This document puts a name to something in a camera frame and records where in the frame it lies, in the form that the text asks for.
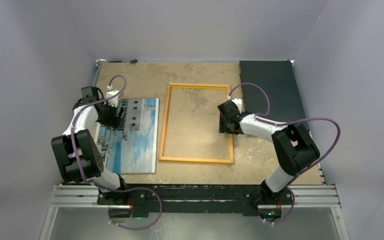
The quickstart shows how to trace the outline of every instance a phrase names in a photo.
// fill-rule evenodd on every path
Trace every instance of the floor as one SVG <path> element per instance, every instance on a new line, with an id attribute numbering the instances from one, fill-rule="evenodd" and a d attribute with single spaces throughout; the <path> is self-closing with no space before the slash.
<path id="1" fill-rule="evenodd" d="M 127 87 L 123 93 L 124 98 L 159 98 L 158 149 L 168 83 L 225 84 L 230 85 L 231 88 L 240 83 L 237 63 L 138 62 L 131 64 L 106 62 L 102 66 L 96 86 L 105 92 L 109 80 L 117 74 L 122 74 L 127 78 Z M 115 89 L 120 89 L 122 85 L 122 81 L 114 80 L 113 82 Z M 194 154 L 200 148 L 205 147 L 202 135 L 209 135 L 212 132 L 214 132 L 214 135 L 218 135 L 218 129 L 215 131 L 209 129 L 210 127 L 214 128 L 213 125 L 202 124 L 205 123 L 203 118 L 207 117 L 203 113 L 208 109 L 213 109 L 212 111 L 218 113 L 217 105 L 214 103 L 225 101 L 223 96 L 214 94 L 214 98 L 212 98 L 212 95 L 207 94 L 204 97 L 205 99 L 196 99 L 196 92 L 184 91 L 182 94 L 176 93 L 177 98 L 181 99 L 183 96 L 184 101 L 176 100 L 174 103 L 172 100 L 171 102 L 171 104 L 174 104 L 174 109 L 181 109 L 182 112 L 171 112 L 170 117 L 181 120 L 182 118 L 186 119 L 185 116 L 187 116 L 185 121 L 172 121 L 169 124 L 170 128 L 176 129 L 177 135 L 183 137 L 183 141 L 190 146 L 181 151 L 183 155 Z M 241 98 L 242 93 L 237 90 L 232 96 Z M 193 107 L 182 107 L 183 105 L 187 106 L 187 104 L 184 104 L 186 100 L 193 101 L 193 98 L 195 98 Z M 185 124 L 185 122 L 199 124 L 190 125 Z M 174 140 L 169 140 L 171 137 L 172 135 L 167 134 L 168 143 L 173 144 L 171 146 L 170 144 L 167 145 L 166 151 L 176 153 L 178 145 Z M 203 151 L 214 156 L 224 155 L 219 147 L 213 147 L 213 150 L 208 147 Z M 175 163 L 157 160 L 155 173 L 126 174 L 123 177 L 127 183 L 260 184 L 279 165 L 273 145 L 256 137 L 234 136 L 233 154 L 234 163 L 229 165 Z M 300 176 L 293 184 L 320 185 L 321 183 L 319 170 L 313 168 Z"/>

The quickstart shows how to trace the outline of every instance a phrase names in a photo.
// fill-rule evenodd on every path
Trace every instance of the wooden tabletop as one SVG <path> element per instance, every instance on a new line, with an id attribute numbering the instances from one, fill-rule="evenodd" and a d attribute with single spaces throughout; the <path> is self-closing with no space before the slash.
<path id="1" fill-rule="evenodd" d="M 138 62 L 131 64 L 106 62 L 102 66 L 96 86 L 106 92 L 111 77 L 117 74 L 122 74 L 127 78 L 127 87 L 124 90 L 123 98 L 159 98 L 157 151 L 160 145 L 161 124 L 164 117 L 168 83 L 221 84 L 230 85 L 233 88 L 241 82 L 238 63 Z M 120 89 L 122 85 L 123 81 L 121 80 L 113 81 L 115 89 Z M 188 97 L 193 97 L 195 94 L 190 91 L 184 91 L 184 93 Z M 242 98 L 242 92 L 237 90 L 232 96 Z M 215 113 L 218 113 L 217 105 L 212 106 L 214 100 L 210 96 L 206 96 L 204 102 L 209 105 L 200 109 L 205 111 L 208 111 L 206 109 L 213 109 Z M 183 103 L 182 101 L 176 101 L 176 103 L 172 101 L 171 104 L 180 108 Z M 189 122 L 193 121 L 193 118 L 196 118 L 197 122 L 202 122 L 202 114 L 196 108 L 183 107 L 182 111 L 182 113 L 172 112 L 170 117 L 179 118 L 178 114 L 182 114 L 182 117 L 183 115 L 188 117 Z M 170 124 L 173 124 L 170 125 L 171 128 L 179 131 L 187 127 L 182 125 L 180 121 Z M 214 126 L 204 124 L 202 128 L 192 131 L 195 133 L 190 132 L 191 129 L 188 128 L 187 131 L 189 132 L 186 132 L 190 138 L 187 144 L 192 146 L 191 151 L 196 151 L 196 148 L 193 147 L 194 143 L 196 146 L 203 144 L 200 141 L 200 132 L 205 132 L 208 135 L 211 132 L 207 129 L 209 127 Z M 219 154 L 220 149 L 214 147 L 213 155 Z M 155 173 L 125 174 L 123 177 L 127 183 L 260 184 L 279 165 L 273 145 L 257 137 L 235 135 L 233 137 L 233 155 L 233 164 L 176 163 L 157 160 Z M 319 170 L 315 167 L 294 182 L 294 184 L 300 185 L 320 185 L 321 183 Z"/>

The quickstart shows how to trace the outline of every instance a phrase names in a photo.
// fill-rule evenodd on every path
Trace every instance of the blue and white picture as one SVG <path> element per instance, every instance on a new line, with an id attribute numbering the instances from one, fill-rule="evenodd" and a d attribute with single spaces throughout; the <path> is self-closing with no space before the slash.
<path id="1" fill-rule="evenodd" d="M 116 174 L 155 173 L 157 158 L 158 98 L 122 99 L 123 129 L 98 125 L 96 144 L 105 166 Z"/>

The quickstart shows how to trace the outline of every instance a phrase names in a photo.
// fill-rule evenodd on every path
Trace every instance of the yellow frame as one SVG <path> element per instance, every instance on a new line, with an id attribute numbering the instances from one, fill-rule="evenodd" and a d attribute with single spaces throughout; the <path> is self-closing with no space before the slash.
<path id="1" fill-rule="evenodd" d="M 225 90 L 226 97 L 231 91 L 229 85 L 217 84 L 193 84 L 193 83 L 168 83 L 167 96 L 165 99 L 164 120 L 162 121 L 161 143 L 159 145 L 159 160 L 172 162 L 193 162 L 193 163 L 211 163 L 211 164 L 233 164 L 233 137 L 231 134 L 227 136 L 227 159 L 212 159 L 212 158 L 192 158 L 192 157 L 172 157 L 164 156 L 166 149 L 167 125 L 169 119 L 170 103 L 172 89 L 210 89 L 210 90 Z"/>

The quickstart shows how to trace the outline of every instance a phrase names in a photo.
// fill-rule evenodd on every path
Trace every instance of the printed photograph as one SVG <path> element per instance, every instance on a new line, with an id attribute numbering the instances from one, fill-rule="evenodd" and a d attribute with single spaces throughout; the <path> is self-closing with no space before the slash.
<path id="1" fill-rule="evenodd" d="M 116 174 L 155 173 L 157 158 L 158 98 L 122 99 L 123 127 L 116 130 L 98 124 L 96 144 L 105 166 Z"/>

